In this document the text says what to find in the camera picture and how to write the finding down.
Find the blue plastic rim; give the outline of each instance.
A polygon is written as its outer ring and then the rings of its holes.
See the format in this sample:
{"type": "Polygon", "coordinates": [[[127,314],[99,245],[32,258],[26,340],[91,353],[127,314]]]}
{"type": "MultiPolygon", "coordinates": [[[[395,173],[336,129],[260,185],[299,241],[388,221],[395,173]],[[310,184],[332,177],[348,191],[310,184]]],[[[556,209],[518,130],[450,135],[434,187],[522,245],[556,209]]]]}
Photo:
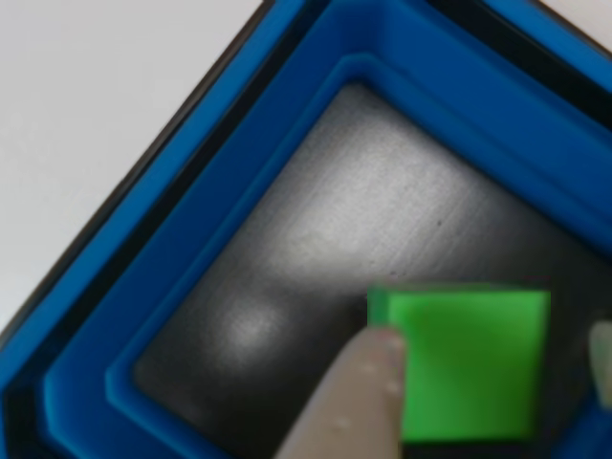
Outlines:
{"type": "MultiPolygon", "coordinates": [[[[3,390],[239,98],[304,5],[303,0],[276,2],[11,339],[0,355],[3,390]]],[[[425,0],[331,0],[248,115],[35,382],[38,434],[48,447],[76,457],[228,457],[139,392],[131,369],[334,95],[352,81],[368,85],[603,253],[612,252],[609,131],[425,0]]],[[[606,457],[611,433],[612,419],[590,404],[558,457],[606,457]]],[[[8,457],[6,440],[1,437],[0,457],[8,457]]]]}
{"type": "Polygon", "coordinates": [[[612,91],[610,57],[594,48],[532,0],[484,0],[494,11],[561,59],[612,91]]]}

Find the finger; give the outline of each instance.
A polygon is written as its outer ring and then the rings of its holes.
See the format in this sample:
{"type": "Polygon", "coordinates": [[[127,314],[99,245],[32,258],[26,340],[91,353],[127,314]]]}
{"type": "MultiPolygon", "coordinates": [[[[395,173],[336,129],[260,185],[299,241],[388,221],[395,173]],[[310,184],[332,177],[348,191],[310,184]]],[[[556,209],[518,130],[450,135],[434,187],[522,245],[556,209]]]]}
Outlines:
{"type": "Polygon", "coordinates": [[[397,459],[404,365],[399,334],[361,332],[325,375],[276,459],[397,459]]]}

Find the gray object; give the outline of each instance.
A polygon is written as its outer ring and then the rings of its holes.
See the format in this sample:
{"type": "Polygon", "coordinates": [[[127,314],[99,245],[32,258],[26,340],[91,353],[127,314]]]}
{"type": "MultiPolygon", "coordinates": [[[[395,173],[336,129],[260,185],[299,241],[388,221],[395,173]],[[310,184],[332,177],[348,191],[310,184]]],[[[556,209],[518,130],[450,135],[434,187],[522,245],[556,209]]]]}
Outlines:
{"type": "Polygon", "coordinates": [[[146,349],[136,384],[237,457],[269,458],[363,326],[367,287],[424,281],[553,289],[539,422],[554,441],[589,384],[586,336],[612,304],[610,267],[349,86],[146,349]]]}

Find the blue tray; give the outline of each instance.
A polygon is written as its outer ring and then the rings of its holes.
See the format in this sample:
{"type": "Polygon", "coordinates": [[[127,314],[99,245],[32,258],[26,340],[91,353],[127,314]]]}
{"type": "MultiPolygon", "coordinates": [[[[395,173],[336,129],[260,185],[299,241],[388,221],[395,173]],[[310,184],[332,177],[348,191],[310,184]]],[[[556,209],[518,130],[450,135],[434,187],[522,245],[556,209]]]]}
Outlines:
{"type": "MultiPolygon", "coordinates": [[[[428,2],[278,0],[235,50],[5,335],[0,457],[228,457],[131,369],[348,82],[612,252],[612,133],[428,2]]],[[[611,430],[592,403],[558,457],[611,430]]]]}

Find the white surface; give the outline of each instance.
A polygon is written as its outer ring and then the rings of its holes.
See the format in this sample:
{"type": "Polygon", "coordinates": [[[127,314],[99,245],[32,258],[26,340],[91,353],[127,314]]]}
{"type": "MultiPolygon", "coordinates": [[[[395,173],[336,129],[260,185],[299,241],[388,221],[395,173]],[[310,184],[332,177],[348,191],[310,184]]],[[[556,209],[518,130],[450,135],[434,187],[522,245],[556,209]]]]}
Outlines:
{"type": "Polygon", "coordinates": [[[0,329],[259,3],[0,0],[0,329]]]}
{"type": "Polygon", "coordinates": [[[541,0],[612,53],[612,1],[541,0]]]}

